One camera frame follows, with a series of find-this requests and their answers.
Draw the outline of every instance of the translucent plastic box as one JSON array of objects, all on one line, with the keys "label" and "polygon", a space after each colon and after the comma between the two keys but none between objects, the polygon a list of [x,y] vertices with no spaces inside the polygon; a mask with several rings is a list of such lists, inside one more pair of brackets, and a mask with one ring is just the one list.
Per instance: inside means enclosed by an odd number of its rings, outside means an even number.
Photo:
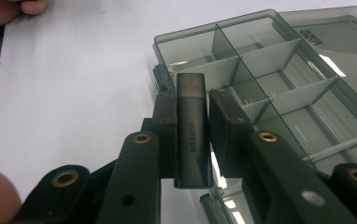
[{"label": "translucent plastic box", "polygon": [[[357,163],[357,7],[261,11],[159,35],[154,50],[161,91],[177,73],[204,73],[207,91],[230,92],[254,129],[279,133],[310,166]],[[247,207],[240,180],[225,181],[223,201]]]}]

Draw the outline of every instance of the clamp jaw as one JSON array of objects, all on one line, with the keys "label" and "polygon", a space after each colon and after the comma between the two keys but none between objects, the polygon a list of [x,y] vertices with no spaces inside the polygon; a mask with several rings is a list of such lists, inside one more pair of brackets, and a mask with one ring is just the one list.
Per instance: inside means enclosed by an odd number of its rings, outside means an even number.
[{"label": "clamp jaw", "polygon": [[[209,99],[221,174],[242,178],[255,223],[357,223],[357,164],[319,175],[283,137],[255,132],[229,93]],[[152,119],[126,137],[117,160],[91,174],[67,165],[45,175],[13,223],[160,223],[161,178],[178,169],[176,101],[174,92],[160,93]]]}]

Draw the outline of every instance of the white surface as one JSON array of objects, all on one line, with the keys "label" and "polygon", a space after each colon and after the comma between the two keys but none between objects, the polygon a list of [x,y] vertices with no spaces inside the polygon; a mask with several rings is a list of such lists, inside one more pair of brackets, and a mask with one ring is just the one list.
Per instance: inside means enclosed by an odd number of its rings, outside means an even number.
[{"label": "white surface", "polygon": [[[0,65],[0,172],[24,199],[65,164],[90,171],[116,159],[123,139],[152,115],[153,38],[268,8],[357,1],[50,1],[7,26]],[[163,181],[162,223],[206,223],[202,190]]]}]

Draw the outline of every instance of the usb drive cap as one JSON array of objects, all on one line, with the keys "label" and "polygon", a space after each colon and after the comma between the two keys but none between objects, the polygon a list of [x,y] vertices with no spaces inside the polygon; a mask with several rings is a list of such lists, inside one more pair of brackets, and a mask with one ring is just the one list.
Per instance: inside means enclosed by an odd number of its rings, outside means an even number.
[{"label": "usb drive cap", "polygon": [[205,75],[201,73],[179,73],[178,97],[206,98]]}]

